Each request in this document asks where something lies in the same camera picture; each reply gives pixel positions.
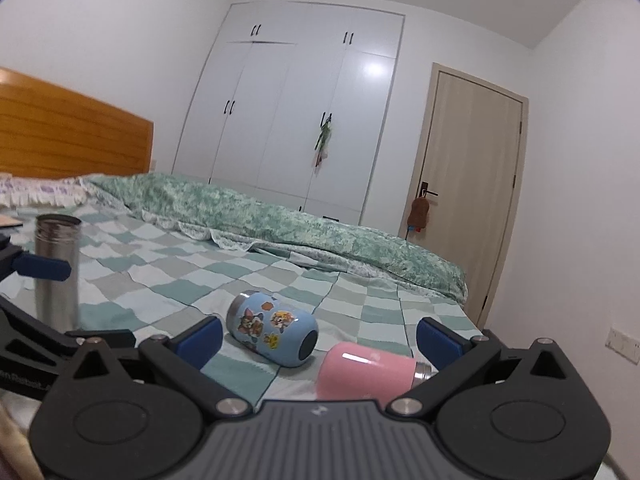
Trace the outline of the tall stainless steel cup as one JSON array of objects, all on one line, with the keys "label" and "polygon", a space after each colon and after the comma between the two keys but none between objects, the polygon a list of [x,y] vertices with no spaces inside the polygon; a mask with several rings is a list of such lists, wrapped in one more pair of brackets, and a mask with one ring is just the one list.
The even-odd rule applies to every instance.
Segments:
[{"label": "tall stainless steel cup", "polygon": [[78,326],[81,220],[68,214],[40,214],[35,252],[44,259],[35,278],[37,316],[64,333]]}]

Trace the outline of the blue cartoon sticker cup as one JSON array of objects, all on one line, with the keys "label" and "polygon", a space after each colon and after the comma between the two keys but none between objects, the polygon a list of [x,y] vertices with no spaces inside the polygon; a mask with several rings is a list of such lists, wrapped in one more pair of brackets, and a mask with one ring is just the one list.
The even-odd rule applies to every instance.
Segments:
[{"label": "blue cartoon sticker cup", "polygon": [[319,327],[314,316],[265,292],[248,290],[236,296],[226,326],[240,344],[284,367],[302,366],[316,348]]}]

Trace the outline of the pink steel-rimmed cup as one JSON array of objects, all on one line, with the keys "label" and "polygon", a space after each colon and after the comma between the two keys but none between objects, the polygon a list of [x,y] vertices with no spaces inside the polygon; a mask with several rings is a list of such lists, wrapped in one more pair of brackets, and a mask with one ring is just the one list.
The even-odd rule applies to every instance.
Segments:
[{"label": "pink steel-rimmed cup", "polygon": [[340,342],[326,352],[316,381],[322,401],[375,400],[381,408],[434,374],[408,356]]}]

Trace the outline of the orange flat book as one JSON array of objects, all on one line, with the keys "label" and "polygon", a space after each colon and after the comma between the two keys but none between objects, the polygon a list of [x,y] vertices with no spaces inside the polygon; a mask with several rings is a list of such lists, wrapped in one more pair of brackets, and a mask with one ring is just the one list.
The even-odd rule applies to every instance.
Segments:
[{"label": "orange flat book", "polygon": [[19,228],[24,222],[21,219],[7,216],[6,214],[0,214],[0,229],[13,229]]}]

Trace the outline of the purple floral pillow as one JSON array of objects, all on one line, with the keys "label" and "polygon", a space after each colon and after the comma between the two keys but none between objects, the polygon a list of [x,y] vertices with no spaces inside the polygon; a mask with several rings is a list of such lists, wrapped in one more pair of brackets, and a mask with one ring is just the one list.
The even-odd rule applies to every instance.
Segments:
[{"label": "purple floral pillow", "polygon": [[84,204],[93,194],[93,186],[80,177],[55,180],[2,174],[0,186],[2,209],[73,207]]}]

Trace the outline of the orange wooden headboard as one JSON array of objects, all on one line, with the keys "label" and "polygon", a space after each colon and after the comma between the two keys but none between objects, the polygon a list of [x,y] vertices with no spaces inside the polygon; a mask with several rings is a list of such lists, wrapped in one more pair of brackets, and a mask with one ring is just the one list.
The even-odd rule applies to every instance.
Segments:
[{"label": "orange wooden headboard", "polygon": [[150,170],[152,122],[56,84],[1,71],[1,171],[62,179]]}]

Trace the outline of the green floral duvet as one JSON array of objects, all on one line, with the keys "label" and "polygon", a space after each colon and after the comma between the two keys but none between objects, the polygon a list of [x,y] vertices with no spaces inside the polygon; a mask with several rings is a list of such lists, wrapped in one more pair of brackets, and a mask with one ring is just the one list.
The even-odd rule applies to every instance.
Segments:
[{"label": "green floral duvet", "polygon": [[134,218],[212,240],[227,249],[273,249],[364,278],[393,278],[465,304],[468,286],[455,264],[386,232],[268,204],[231,188],[168,174],[90,174],[88,193]]}]

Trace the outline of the beige wooden door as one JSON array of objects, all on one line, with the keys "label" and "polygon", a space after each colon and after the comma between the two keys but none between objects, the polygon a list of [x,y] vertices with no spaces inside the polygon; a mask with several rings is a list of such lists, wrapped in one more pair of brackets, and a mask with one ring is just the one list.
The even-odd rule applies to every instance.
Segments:
[{"label": "beige wooden door", "polygon": [[466,316],[485,325],[506,261],[524,168],[528,99],[442,64],[432,68],[407,200],[428,183],[426,227],[401,236],[465,274]]}]

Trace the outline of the green hanging ornament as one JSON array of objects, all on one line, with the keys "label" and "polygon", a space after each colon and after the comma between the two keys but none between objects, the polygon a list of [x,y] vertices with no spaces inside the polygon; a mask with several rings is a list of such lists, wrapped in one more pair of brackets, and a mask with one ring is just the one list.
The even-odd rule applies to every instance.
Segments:
[{"label": "green hanging ornament", "polygon": [[318,139],[316,141],[316,145],[314,146],[314,166],[319,168],[323,162],[323,159],[326,158],[326,150],[328,149],[328,144],[331,139],[332,133],[332,114],[328,116],[323,116],[321,125],[320,125],[320,133]]}]

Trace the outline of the white built-in wardrobe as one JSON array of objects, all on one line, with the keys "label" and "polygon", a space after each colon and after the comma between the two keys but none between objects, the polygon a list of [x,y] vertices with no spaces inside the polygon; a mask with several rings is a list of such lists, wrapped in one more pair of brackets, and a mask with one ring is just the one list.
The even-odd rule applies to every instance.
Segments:
[{"label": "white built-in wardrobe", "polygon": [[[402,17],[297,1],[235,3],[196,84],[172,172],[334,221],[360,221]],[[323,116],[326,158],[314,166]]]}]

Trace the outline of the white wall socket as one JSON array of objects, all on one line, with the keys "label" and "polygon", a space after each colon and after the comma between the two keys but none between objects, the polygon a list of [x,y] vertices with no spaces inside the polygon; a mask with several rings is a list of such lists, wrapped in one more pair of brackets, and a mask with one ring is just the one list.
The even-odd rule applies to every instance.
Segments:
[{"label": "white wall socket", "polygon": [[619,354],[634,365],[640,362],[640,342],[611,327],[605,347]]}]

